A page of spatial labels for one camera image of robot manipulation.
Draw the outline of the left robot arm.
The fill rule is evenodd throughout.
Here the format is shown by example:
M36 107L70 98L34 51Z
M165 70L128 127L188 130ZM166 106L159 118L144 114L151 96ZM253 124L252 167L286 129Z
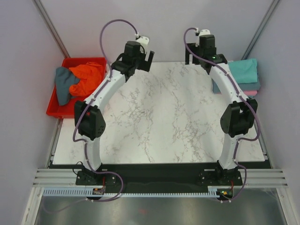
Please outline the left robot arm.
M153 51L148 51L149 42L150 39L145 36L127 41L124 52L110 66L109 75L84 101L76 101L74 134L79 134L79 140L84 142L84 161L77 174L77 185L102 183L103 173L98 170L102 165L100 137L106 127L102 112L112 96L136 70L149 72L154 56Z

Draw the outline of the teal t shirt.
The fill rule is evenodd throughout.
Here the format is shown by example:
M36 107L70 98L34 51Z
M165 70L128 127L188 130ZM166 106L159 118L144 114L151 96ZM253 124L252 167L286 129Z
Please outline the teal t shirt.
M228 65L238 84L258 82L256 59L231 61Z

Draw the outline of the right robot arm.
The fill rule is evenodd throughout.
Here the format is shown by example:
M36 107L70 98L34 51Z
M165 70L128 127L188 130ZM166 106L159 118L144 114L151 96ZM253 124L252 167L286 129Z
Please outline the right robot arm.
M209 30L196 30L195 35L196 42L185 43L185 64L201 65L228 104L220 119L225 134L221 156L215 170L203 178L219 185L240 184L236 155L240 141L254 124L258 103L239 87L224 55L217 54L214 35Z

